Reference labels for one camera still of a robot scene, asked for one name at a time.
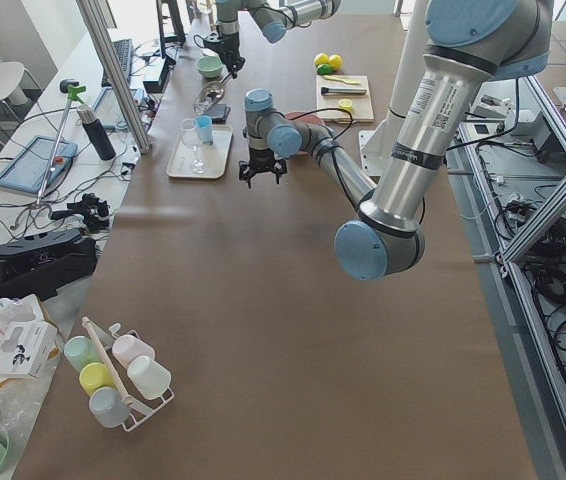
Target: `wine glass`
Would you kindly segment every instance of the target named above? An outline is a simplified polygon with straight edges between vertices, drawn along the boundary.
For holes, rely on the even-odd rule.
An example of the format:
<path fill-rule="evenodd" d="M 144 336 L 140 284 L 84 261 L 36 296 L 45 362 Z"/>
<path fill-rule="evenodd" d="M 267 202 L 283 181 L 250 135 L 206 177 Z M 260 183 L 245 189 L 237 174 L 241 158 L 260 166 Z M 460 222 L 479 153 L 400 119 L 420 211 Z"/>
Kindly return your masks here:
<path fill-rule="evenodd" d="M 194 152 L 194 161 L 190 164 L 190 169 L 194 173 L 203 173 L 205 164 L 199 155 L 199 147 L 202 141 L 194 118 L 186 118 L 181 121 L 181 143 L 185 148 Z"/>

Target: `bowl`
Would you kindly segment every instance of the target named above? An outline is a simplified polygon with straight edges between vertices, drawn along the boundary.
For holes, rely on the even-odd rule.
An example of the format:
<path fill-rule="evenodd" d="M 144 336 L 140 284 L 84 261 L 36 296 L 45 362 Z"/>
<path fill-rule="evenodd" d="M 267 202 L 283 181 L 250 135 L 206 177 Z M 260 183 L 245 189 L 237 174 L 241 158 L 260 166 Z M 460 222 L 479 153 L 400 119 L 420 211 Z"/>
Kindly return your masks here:
<path fill-rule="evenodd" d="M 196 61 L 196 70 L 205 78 L 216 78 L 221 75 L 223 63 L 217 56 L 201 57 Z"/>

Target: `white desk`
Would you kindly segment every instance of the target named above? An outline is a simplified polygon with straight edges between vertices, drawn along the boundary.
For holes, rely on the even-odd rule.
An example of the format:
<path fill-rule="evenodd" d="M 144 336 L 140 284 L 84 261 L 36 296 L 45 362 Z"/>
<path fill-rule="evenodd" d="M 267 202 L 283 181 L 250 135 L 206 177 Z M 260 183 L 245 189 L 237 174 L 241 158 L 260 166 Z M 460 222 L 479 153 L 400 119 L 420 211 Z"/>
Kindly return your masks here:
<path fill-rule="evenodd" d="M 74 78 L 78 80 L 81 85 L 87 86 L 87 92 L 82 94 L 81 98 L 86 103 L 92 103 L 101 91 L 100 81 L 102 72 L 103 70 L 96 57 L 96 52 L 92 46 L 91 39 L 88 35 L 86 35 L 74 49 L 65 64 L 59 69 L 49 87 L 45 90 L 45 92 L 43 92 L 39 98 L 39 105 L 44 111 L 56 110 L 65 106 L 66 95 L 62 94 L 58 87 L 59 82 L 65 78 Z M 30 115 L 36 115 L 40 112 L 41 110 L 35 105 L 32 108 Z M 54 124 L 58 125 L 61 115 L 62 112 L 52 113 L 48 115 L 48 118 Z M 74 111 L 70 112 L 68 124 L 63 136 L 65 139 L 77 143 L 79 150 L 81 150 L 83 147 L 88 145 L 89 140 L 82 126 L 77 123 L 77 120 L 77 114 Z M 42 116 L 26 121 L 18 128 L 12 138 L 16 142 L 26 145 L 36 135 L 46 135 L 51 137 L 54 137 L 55 135 L 55 131 Z M 120 172 L 122 162 L 133 161 L 136 153 L 129 146 L 126 150 L 126 142 L 131 141 L 132 136 L 128 135 L 127 138 L 119 138 L 118 135 L 119 134 L 115 133 L 110 138 L 117 154 L 121 154 L 120 157 L 118 157 L 113 164 L 109 161 L 104 162 L 99 159 L 94 148 L 89 146 L 74 161 L 72 169 L 58 190 L 60 196 L 71 192 L 78 184 L 86 179 L 97 176 L 99 173 L 110 168 L 110 166 L 112 166 L 113 171 L 118 174 Z M 8 142 L 5 148 L 0 152 L 0 157 L 13 157 L 21 149 L 22 147 L 16 143 Z M 0 161 L 0 171 L 4 167 L 5 162 Z M 107 200 L 110 205 L 110 214 L 112 214 L 121 204 L 126 189 L 127 182 L 121 181 L 115 177 L 107 177 L 99 180 L 99 182 L 94 185 L 94 187 L 90 188 L 88 192 L 93 192 L 98 197 Z M 32 202 L 33 200 L 35 200 L 35 196 L 33 195 L 17 193 L 0 187 L 0 204 L 24 205 Z M 64 203 L 55 206 L 55 209 L 57 210 L 64 208 Z M 21 210 L 22 208 L 0 208 L 0 219 L 4 221 L 6 225 L 12 225 Z M 37 231 L 51 230 L 60 224 L 60 222 L 57 222 L 48 226 L 49 222 L 50 221 L 45 218 L 45 214 L 42 212 L 39 216 L 39 220 L 37 221 L 37 225 L 40 227 L 47 226 L 47 228 L 39 230 L 38 228 L 31 227 L 28 229 L 27 233 L 33 234 L 37 233 Z M 76 219 L 68 219 L 62 228 L 65 228 L 65 226 L 77 226 L 79 224 L 80 223 Z M 20 236 L 22 234 L 22 228 L 19 228 L 12 233 L 15 236 Z M 107 232 L 96 234 L 94 237 L 104 237 L 106 233 Z M 9 232 L 0 224 L 0 244 L 8 242 L 10 239 L 11 237 Z M 104 241 L 100 241 L 99 246 L 102 248 L 104 243 Z M 46 309 L 59 326 L 61 334 L 64 337 L 67 337 L 74 321 L 76 320 L 78 310 L 83 303 L 89 283 L 89 278 L 73 282 L 72 284 L 62 287 L 57 297 L 53 297 L 45 302 Z M 14 448 L 10 453 L 10 458 L 8 459 L 6 468 L 0 474 L 0 480 L 12 477 L 18 458 L 22 453 L 24 442 L 29 437 L 30 431 L 34 426 L 34 421 L 36 420 L 42 401 L 47 393 L 49 383 L 54 371 L 56 370 L 59 358 L 60 357 L 57 357 L 54 361 L 48 362 L 47 370 L 44 376 L 39 380 L 11 382 L 11 384 L 0 389 L 0 408 L 5 409 L 5 413 L 9 410 L 12 414 L 18 412 L 20 415 L 18 421 L 11 422 L 7 426 Z M 28 388 L 18 388 L 19 384 L 24 384 L 24 382 L 28 382 Z"/>

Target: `cardboard box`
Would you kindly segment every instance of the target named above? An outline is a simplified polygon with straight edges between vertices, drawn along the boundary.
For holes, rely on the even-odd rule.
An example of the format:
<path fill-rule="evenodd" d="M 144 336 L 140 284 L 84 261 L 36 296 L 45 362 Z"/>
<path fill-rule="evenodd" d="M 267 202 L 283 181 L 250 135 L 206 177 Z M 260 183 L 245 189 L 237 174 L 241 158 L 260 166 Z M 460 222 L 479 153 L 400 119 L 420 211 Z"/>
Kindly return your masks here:
<path fill-rule="evenodd" d="M 13 322 L 0 346 L 0 376 L 37 378 L 55 348 L 56 328 L 41 321 Z"/>

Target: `black bottle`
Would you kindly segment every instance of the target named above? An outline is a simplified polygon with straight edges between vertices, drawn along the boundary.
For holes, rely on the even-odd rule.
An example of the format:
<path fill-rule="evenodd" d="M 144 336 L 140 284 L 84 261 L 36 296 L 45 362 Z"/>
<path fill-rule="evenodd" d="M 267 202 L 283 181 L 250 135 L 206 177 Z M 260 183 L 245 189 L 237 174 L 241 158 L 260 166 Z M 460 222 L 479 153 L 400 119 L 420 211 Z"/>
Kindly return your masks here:
<path fill-rule="evenodd" d="M 101 160 L 112 160 L 116 157 L 116 152 L 110 142 L 110 137 L 107 136 L 101 121 L 96 118 L 92 108 L 89 105 L 81 104 L 76 108 L 79 114 L 81 123 L 83 123 L 83 128 L 85 133 L 87 133 L 90 142 L 94 145 L 96 153 L 99 154 Z"/>

